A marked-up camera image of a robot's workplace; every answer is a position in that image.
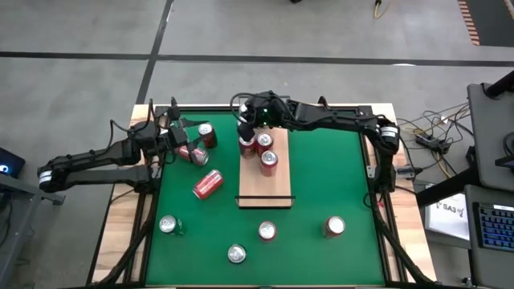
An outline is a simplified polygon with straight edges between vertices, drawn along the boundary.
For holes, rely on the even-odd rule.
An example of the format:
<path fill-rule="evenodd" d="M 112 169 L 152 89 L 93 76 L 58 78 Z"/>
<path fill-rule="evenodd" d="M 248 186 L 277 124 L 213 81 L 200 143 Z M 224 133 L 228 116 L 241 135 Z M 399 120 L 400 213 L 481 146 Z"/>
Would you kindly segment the grey keyboard tray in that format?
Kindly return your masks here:
<path fill-rule="evenodd" d="M 514 252 L 491 250 L 479 245 L 473 213 L 474 202 L 514 206 L 514 193 L 467 185 L 464 189 L 467 204 L 469 239 L 468 251 L 471 281 L 491 289 L 514 289 Z"/>

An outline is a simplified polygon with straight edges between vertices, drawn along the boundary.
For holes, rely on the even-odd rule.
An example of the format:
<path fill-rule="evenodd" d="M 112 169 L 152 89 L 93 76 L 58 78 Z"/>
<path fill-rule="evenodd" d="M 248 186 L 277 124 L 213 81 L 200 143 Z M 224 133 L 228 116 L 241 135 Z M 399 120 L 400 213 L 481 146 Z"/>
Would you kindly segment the green table mat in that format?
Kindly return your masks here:
<path fill-rule="evenodd" d="M 242 210 L 236 121 L 229 112 L 190 112 L 190 120 L 210 121 L 218 146 L 205 166 L 179 159 L 165 167 L 157 216 L 173 215 L 183 236 L 155 230 L 146 282 L 160 285 L 381 285 L 381 257 L 372 212 L 363 202 L 368 188 L 355 132 L 317 129 L 289 136 L 291 189 L 288 210 Z M 223 184 L 199 199 L 193 187 L 217 169 Z M 345 221 L 345 232 L 326 238 L 321 227 L 331 216 Z M 264 242 L 261 222 L 271 221 L 276 237 Z M 247 252 L 230 263 L 233 244 Z"/>

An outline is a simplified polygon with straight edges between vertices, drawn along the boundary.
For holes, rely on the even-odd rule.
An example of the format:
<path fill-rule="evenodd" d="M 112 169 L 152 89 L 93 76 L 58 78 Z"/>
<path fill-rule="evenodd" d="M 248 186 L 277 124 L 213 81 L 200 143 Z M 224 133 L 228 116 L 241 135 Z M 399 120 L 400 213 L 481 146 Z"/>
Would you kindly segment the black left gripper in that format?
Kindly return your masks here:
<path fill-rule="evenodd" d="M 188 120 L 181 118 L 178 106 L 156 106 L 154 121 L 159 129 L 159 138 L 165 143 L 168 150 L 179 149 L 186 146 L 188 150 L 195 150 L 202 138 L 198 137 L 188 142 L 186 128 L 206 124 L 207 120 Z"/>

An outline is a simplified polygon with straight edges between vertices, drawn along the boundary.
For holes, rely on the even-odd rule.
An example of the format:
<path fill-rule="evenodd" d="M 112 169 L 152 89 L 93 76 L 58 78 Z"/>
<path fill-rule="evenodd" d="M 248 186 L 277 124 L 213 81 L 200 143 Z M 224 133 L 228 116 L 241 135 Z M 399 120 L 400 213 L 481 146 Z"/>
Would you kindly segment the black box with blue light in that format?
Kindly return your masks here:
<path fill-rule="evenodd" d="M 23 158 L 0 148 L 0 173 L 18 178 L 25 164 L 26 161 Z"/>

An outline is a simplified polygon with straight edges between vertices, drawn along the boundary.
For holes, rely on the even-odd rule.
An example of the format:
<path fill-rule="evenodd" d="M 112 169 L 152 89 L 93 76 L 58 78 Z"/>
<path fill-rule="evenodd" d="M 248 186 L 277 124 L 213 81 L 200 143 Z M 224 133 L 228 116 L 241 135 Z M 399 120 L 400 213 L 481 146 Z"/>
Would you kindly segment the grey side table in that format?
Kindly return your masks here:
<path fill-rule="evenodd" d="M 514 192 L 514 173 L 495 164 L 497 159 L 505 157 L 504 137 L 514 132 L 514 92 L 505 92 L 494 100 L 484 94 L 480 84 L 469 84 L 467 95 L 480 183 Z"/>

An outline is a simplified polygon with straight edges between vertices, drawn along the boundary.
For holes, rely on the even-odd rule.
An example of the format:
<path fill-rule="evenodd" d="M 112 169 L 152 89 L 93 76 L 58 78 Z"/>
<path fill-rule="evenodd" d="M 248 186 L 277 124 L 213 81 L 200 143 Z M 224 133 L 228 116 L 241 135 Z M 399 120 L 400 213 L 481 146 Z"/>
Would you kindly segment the grey metal stand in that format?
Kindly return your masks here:
<path fill-rule="evenodd" d="M 42 200 L 62 205 L 65 197 L 0 173 L 0 289 L 6 289 Z"/>

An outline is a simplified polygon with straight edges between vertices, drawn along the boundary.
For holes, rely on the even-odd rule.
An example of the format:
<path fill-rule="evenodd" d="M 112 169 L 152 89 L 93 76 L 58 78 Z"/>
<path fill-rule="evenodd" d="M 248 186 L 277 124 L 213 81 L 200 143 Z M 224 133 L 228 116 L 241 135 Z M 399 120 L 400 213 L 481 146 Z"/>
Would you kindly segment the black power strip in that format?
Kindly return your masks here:
<path fill-rule="evenodd" d="M 429 149 L 429 150 L 435 151 L 435 152 L 440 151 L 441 146 L 443 145 L 443 142 L 440 139 L 433 137 L 431 135 L 423 135 L 423 134 L 416 135 L 415 142 L 418 145 L 421 145 L 422 147 L 424 147 L 425 149 Z"/>

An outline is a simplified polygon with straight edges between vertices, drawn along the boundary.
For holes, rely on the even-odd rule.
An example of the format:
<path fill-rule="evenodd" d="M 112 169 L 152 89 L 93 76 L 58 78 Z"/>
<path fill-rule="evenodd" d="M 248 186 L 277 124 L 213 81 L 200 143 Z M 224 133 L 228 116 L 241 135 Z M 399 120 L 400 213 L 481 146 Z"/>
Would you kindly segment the white paper sign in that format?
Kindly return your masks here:
<path fill-rule="evenodd" d="M 466 197 L 463 193 L 426 206 L 426 229 L 465 241 L 469 240 Z"/>

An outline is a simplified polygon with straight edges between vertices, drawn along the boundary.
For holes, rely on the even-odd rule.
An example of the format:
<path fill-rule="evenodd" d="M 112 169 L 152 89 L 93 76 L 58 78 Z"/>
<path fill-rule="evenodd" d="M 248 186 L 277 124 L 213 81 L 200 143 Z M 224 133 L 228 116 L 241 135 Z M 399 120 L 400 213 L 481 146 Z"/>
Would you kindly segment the backlit black keyboard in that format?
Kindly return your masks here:
<path fill-rule="evenodd" d="M 481 247 L 514 252 L 514 206 L 474 202 L 473 213 Z"/>

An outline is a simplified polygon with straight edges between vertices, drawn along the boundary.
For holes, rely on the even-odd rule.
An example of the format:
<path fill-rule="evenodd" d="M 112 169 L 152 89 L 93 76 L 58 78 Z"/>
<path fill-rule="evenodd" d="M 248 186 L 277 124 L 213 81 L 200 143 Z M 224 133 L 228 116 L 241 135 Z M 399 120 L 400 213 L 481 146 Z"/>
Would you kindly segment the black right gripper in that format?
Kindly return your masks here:
<path fill-rule="evenodd" d="M 250 141 L 255 136 L 253 126 L 282 126 L 289 115 L 285 97 L 273 91 L 245 93 L 241 104 L 247 106 L 247 111 L 240 114 L 247 122 L 238 122 L 237 133 L 244 141 Z"/>

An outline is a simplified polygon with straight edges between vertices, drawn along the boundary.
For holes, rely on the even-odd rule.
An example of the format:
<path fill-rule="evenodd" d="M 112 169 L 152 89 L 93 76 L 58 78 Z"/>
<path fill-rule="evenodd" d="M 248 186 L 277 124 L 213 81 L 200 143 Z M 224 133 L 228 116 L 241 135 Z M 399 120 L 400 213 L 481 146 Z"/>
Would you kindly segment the red strawberry Fanta can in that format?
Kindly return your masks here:
<path fill-rule="evenodd" d="M 272 150 L 273 142 L 274 142 L 274 139 L 270 134 L 268 134 L 266 132 L 261 132 L 256 137 L 257 155 L 259 157 L 261 157 L 263 155 L 263 153 L 265 153 L 266 151 Z"/>
<path fill-rule="evenodd" d="M 277 235 L 277 229 L 273 222 L 271 221 L 263 221 L 260 223 L 258 228 L 259 237 L 264 242 L 270 242 Z"/>
<path fill-rule="evenodd" d="M 209 153 L 201 148 L 195 148 L 192 153 L 189 153 L 187 147 L 184 145 L 176 149 L 176 154 L 181 158 L 194 163 L 198 166 L 205 165 L 209 160 Z"/>
<path fill-rule="evenodd" d="M 255 136 L 250 140 L 244 140 L 241 136 L 239 137 L 239 150 L 240 155 L 243 158 L 250 159 L 256 154 L 255 147 Z"/>

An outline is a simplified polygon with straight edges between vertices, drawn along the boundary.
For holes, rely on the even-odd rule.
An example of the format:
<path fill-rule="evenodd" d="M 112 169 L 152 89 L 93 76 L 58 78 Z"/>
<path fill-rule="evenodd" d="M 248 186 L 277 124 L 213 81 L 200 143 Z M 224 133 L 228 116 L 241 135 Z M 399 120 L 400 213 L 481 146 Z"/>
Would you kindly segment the black mat with striped edge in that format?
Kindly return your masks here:
<path fill-rule="evenodd" d="M 471 42 L 514 47 L 514 0 L 458 0 Z"/>

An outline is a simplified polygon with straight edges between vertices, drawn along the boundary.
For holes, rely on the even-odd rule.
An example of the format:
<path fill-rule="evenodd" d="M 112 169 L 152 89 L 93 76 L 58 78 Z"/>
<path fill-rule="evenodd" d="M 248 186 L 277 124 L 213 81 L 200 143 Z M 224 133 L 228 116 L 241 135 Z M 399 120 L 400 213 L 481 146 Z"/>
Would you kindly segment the wooden shelf with black frame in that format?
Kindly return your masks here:
<path fill-rule="evenodd" d="M 292 195 L 289 165 L 288 130 L 285 128 L 256 128 L 256 137 L 261 132 L 273 139 L 272 151 L 278 156 L 275 174 L 265 177 L 260 171 L 260 157 L 257 153 L 250 159 L 241 157 L 239 166 L 239 194 L 235 200 L 241 209 L 288 209 L 295 197 Z"/>

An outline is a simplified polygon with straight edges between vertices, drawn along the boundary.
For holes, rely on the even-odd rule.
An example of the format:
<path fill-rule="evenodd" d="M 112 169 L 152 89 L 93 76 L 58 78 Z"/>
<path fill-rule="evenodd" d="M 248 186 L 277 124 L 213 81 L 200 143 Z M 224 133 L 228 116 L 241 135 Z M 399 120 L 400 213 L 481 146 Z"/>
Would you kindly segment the dark red black soda can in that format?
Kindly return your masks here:
<path fill-rule="evenodd" d="M 200 136 L 204 147 L 207 149 L 216 148 L 218 145 L 218 138 L 211 123 L 204 123 L 198 126 L 198 135 Z"/>

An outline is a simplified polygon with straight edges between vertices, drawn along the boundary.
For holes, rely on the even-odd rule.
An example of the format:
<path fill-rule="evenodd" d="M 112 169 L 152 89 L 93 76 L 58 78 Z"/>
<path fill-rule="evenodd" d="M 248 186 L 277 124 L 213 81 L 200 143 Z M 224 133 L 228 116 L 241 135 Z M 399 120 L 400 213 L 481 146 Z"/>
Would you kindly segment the black pole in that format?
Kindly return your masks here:
<path fill-rule="evenodd" d="M 493 84 L 482 84 L 484 94 L 490 99 L 497 100 L 505 92 L 514 93 L 514 70 Z"/>

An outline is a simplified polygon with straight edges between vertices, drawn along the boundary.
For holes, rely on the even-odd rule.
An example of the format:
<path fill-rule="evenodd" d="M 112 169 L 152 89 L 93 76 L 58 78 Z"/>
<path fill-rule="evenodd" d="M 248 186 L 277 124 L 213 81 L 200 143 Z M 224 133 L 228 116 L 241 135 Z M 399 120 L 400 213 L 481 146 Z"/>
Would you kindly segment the black stand leg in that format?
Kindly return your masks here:
<path fill-rule="evenodd" d="M 447 197 L 463 192 L 466 185 L 479 184 L 478 169 L 475 166 L 470 167 L 445 181 L 416 193 L 416 201 L 419 208 L 430 206 Z"/>

